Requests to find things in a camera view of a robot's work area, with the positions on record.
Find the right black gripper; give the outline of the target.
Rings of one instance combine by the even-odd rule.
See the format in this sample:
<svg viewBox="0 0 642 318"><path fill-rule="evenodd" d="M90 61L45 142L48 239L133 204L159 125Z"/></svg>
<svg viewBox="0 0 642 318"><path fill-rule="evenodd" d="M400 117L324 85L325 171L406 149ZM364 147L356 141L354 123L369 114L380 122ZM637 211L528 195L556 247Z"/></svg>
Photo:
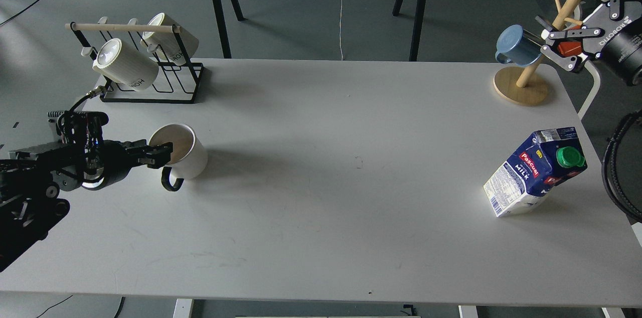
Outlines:
<svg viewBox="0 0 642 318"><path fill-rule="evenodd" d="M535 19L544 28L544 40L584 39L583 52L575 57L562 57L557 45L541 46L544 57L557 66L579 73L589 56L603 62L626 85L640 85L640 0L608 0L584 20L588 28L556 30L545 18Z"/></svg>

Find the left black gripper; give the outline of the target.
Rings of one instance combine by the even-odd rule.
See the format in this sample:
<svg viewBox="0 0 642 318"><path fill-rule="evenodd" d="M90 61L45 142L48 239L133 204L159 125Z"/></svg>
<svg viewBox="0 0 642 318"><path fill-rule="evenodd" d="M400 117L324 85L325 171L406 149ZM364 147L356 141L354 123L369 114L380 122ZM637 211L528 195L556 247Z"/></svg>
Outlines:
<svg viewBox="0 0 642 318"><path fill-rule="evenodd" d="M162 168L174 151L172 142L148 145L146 140L105 140L103 127L109 118L101 111L55 110L48 113L48 122L56 135L48 149L50 166L87 190L119 182L134 167Z"/></svg>

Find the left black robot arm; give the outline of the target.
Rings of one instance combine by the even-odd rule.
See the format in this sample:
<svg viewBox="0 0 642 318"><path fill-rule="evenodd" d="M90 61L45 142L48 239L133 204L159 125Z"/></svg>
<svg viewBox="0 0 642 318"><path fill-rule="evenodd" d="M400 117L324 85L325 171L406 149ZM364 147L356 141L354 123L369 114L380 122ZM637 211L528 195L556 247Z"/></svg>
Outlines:
<svg viewBox="0 0 642 318"><path fill-rule="evenodd" d="M122 181L134 167L162 168L172 142L150 146L146 140L105 140L108 115L99 111L52 111L54 142L10 151L2 160L1 266L9 267L70 211L61 192L96 191Z"/></svg>

